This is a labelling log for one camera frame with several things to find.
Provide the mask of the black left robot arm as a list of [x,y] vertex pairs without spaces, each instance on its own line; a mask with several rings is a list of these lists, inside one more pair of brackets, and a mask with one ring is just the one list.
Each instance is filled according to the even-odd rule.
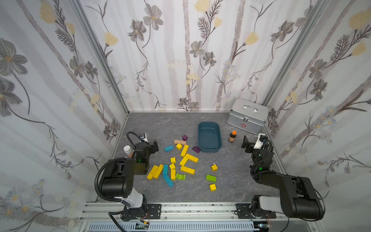
[[124,147],[126,157],[109,160],[98,171],[94,188],[99,198],[124,205],[118,214],[123,221],[144,219],[149,216],[146,197],[133,187],[134,176],[149,173],[150,155],[159,151],[155,140],[152,144],[141,141]]

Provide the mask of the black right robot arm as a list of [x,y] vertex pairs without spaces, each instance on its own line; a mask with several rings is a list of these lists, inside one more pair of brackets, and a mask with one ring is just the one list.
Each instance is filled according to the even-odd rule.
[[255,195],[250,205],[252,216],[260,218],[268,213],[280,213],[305,221],[323,218],[325,203],[309,178],[284,175],[271,169],[274,147],[267,136],[261,135],[255,143],[244,136],[241,148],[251,154],[250,175],[255,182],[279,190],[278,197]]

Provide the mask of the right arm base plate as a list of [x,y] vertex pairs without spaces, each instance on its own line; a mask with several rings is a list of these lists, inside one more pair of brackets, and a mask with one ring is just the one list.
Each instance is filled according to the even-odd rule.
[[253,210],[250,203],[236,204],[235,215],[238,219],[276,219],[277,216],[271,211]]

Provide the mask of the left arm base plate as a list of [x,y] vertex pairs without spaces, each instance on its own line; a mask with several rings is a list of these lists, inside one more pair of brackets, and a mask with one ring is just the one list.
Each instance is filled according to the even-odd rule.
[[160,219],[161,208],[161,204],[147,204],[141,208],[132,208],[126,210],[124,213],[121,214],[120,218],[122,221],[129,221],[131,219]]

